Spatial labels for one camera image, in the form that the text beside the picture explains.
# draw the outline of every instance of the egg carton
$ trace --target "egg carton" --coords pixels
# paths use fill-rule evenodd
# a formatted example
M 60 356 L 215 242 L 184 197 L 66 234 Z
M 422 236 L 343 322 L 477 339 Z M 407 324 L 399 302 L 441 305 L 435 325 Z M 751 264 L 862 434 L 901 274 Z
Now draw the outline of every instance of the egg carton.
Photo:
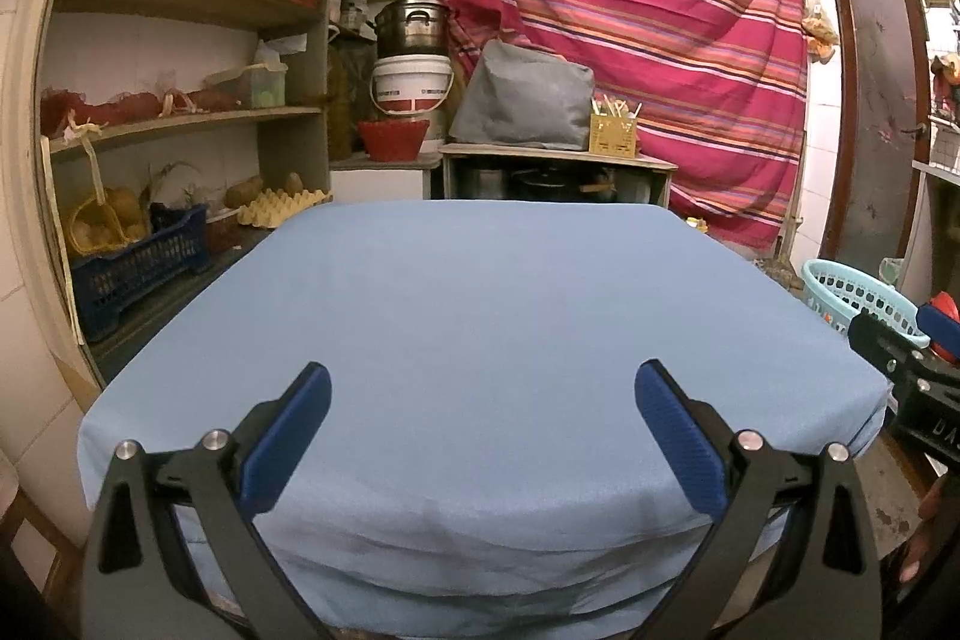
M 332 191 L 329 194 L 323 191 L 300 191 L 299 194 L 290 196 L 285 191 L 268 188 L 246 207 L 240 208 L 237 223 L 254 228 L 277 228 L 284 220 L 293 218 L 308 207 L 327 204 L 329 201 L 333 201 Z

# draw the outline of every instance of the frosted glass panel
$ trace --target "frosted glass panel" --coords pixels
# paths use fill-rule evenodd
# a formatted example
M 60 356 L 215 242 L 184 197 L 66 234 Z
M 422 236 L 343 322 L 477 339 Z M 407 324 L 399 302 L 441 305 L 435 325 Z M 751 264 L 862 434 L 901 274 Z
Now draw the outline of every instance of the frosted glass panel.
M 909 206 L 917 127 L 913 46 L 904 0 L 851 0 L 858 80 L 856 154 L 836 259 L 877 275 L 895 256 Z

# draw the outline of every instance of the human hand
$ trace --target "human hand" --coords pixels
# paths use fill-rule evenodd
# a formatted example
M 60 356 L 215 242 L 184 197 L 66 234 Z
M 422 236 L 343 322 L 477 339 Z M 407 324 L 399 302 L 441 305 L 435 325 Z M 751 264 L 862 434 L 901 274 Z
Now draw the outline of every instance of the human hand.
M 930 551 L 933 519 L 940 512 L 946 480 L 947 475 L 940 477 L 929 490 L 928 495 L 923 497 L 923 501 L 920 502 L 920 509 L 917 512 L 922 523 L 920 523 L 920 528 L 915 531 L 913 537 L 910 538 L 904 566 L 901 567 L 901 574 L 899 575 L 901 584 L 909 584 L 910 581 L 913 581 L 920 571 L 920 562 Z

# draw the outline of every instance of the striped cloth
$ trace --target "striped cloth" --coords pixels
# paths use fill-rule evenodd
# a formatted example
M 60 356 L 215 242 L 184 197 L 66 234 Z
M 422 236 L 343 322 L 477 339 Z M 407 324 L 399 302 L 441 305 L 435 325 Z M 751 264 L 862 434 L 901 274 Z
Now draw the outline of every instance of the striped cloth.
M 774 242 L 803 145 L 803 0 L 444 1 L 467 73 L 494 36 L 589 66 L 599 92 L 643 102 L 643 151 L 680 167 L 676 212 Z

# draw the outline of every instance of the yellow box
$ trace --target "yellow box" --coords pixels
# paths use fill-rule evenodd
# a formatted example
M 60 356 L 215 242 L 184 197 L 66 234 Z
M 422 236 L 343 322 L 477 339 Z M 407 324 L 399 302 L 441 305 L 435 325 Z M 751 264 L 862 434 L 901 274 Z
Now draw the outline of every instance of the yellow box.
M 637 156 L 637 121 L 610 115 L 590 116 L 590 152 L 617 158 Z

